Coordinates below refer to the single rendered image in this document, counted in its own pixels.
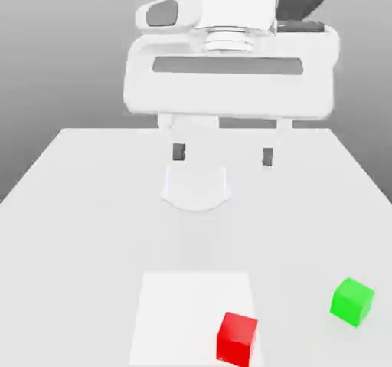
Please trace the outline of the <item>small red cube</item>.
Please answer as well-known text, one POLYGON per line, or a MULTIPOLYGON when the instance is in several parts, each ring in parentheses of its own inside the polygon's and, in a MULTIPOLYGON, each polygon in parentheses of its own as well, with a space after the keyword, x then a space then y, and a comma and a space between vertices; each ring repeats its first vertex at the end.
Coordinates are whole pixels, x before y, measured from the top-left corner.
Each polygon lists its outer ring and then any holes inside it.
POLYGON ((238 367, 250 367, 258 320, 226 312, 216 338, 216 359, 238 367))

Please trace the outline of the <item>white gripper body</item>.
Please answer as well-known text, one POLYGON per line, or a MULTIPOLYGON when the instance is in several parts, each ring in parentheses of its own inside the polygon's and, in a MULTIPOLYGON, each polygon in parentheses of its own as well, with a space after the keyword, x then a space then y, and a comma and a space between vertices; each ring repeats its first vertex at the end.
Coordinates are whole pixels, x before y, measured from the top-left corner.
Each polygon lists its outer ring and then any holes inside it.
POLYGON ((129 49, 132 113, 323 120, 334 106, 334 31, 278 33, 253 52, 208 53, 192 34, 145 35, 129 49))

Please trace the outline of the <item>small green cube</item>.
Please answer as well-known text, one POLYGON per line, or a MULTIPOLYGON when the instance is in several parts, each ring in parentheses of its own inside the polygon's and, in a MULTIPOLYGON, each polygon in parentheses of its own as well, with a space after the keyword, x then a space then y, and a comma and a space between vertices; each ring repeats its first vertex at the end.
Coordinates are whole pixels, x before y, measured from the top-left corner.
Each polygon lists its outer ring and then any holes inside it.
POLYGON ((335 289, 330 313, 353 327, 359 327, 371 310, 375 291, 347 277, 335 289))

